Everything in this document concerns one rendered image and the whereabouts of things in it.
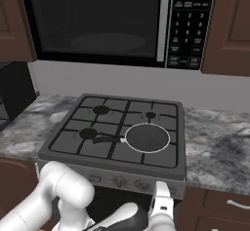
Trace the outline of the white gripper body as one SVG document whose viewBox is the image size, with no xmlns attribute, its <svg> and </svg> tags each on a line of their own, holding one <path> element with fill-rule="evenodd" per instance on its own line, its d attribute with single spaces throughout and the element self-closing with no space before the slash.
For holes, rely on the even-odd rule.
<svg viewBox="0 0 250 231">
<path fill-rule="evenodd" d="M 155 183 L 153 195 L 151 198 L 152 207 L 169 207 L 173 205 L 173 199 L 170 195 L 168 185 L 163 181 Z"/>
</svg>

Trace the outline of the grey gas stove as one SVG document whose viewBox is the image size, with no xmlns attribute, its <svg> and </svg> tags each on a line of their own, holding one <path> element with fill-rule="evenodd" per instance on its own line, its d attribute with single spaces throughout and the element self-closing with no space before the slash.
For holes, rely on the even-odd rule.
<svg viewBox="0 0 250 231">
<path fill-rule="evenodd" d="M 145 154 L 126 143 L 93 143 L 97 137 L 122 137 L 140 123 L 164 128 L 170 135 L 169 145 L 163 151 Z M 183 105 L 168 100 L 84 94 L 45 141 L 38 158 L 40 165 L 58 161 L 88 179 L 99 175 L 101 182 L 91 182 L 106 188 L 150 194 L 156 181 L 164 181 L 169 190 L 178 187 L 178 195 L 171 196 L 182 199 L 187 182 Z M 112 181 L 115 176 L 124 177 L 127 184 L 117 187 Z M 138 189 L 138 179 L 146 180 L 149 189 Z"/>
</svg>

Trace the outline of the black oven door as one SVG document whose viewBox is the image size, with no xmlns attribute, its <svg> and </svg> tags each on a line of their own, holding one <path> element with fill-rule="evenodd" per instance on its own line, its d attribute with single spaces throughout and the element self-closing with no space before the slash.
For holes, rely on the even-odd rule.
<svg viewBox="0 0 250 231">
<path fill-rule="evenodd" d="M 177 231 L 174 215 L 181 202 L 169 207 L 152 207 L 152 195 L 96 188 L 97 195 L 87 208 L 95 224 L 84 231 Z"/>
</svg>

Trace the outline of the black frying pan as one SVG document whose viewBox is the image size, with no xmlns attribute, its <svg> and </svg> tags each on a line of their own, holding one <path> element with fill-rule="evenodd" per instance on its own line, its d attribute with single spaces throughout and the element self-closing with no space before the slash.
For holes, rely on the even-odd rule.
<svg viewBox="0 0 250 231">
<path fill-rule="evenodd" d="M 93 143 L 126 143 L 131 149 L 145 154 L 163 151 L 170 143 L 169 133 L 156 124 L 140 123 L 129 128 L 123 137 L 97 137 Z"/>
</svg>

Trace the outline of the brown drawer front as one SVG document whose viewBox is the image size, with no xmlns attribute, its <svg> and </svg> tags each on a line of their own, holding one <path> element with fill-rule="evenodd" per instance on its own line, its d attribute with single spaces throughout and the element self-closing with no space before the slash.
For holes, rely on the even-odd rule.
<svg viewBox="0 0 250 231">
<path fill-rule="evenodd" d="M 205 196 L 204 210 L 216 215 L 243 219 L 250 222 L 250 211 L 228 205 L 227 200 L 233 200 L 238 204 L 250 206 L 250 196 L 209 190 Z"/>
</svg>

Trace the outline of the brown base cupboard door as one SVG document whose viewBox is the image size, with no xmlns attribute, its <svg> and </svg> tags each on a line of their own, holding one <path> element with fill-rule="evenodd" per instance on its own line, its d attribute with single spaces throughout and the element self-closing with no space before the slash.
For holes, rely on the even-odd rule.
<svg viewBox="0 0 250 231">
<path fill-rule="evenodd" d="M 37 183 L 32 162 L 0 157 L 0 219 L 23 201 Z"/>
<path fill-rule="evenodd" d="M 250 231 L 250 222 L 217 217 L 199 217 L 195 231 Z"/>
</svg>

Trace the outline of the black countertop appliance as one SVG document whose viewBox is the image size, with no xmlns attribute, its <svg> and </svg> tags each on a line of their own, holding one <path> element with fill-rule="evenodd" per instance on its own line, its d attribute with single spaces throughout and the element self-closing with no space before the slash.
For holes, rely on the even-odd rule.
<svg viewBox="0 0 250 231">
<path fill-rule="evenodd" d="M 0 133 L 36 99 L 27 63 L 0 60 Z"/>
</svg>

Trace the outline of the black microwave oven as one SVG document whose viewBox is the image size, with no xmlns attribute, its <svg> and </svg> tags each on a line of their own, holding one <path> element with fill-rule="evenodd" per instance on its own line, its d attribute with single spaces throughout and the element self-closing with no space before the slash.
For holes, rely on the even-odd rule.
<svg viewBox="0 0 250 231">
<path fill-rule="evenodd" d="M 161 0 L 23 0 L 41 60 L 197 70 L 214 0 L 169 0 L 157 61 Z"/>
</svg>

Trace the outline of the brown wall cupboard door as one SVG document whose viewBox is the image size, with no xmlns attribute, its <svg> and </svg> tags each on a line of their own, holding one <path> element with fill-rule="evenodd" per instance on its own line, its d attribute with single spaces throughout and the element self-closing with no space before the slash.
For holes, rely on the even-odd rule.
<svg viewBox="0 0 250 231">
<path fill-rule="evenodd" d="M 23 0 L 0 0 L 0 60 L 37 60 Z"/>
<path fill-rule="evenodd" d="M 215 0 L 201 72 L 250 77 L 250 0 Z"/>
</svg>

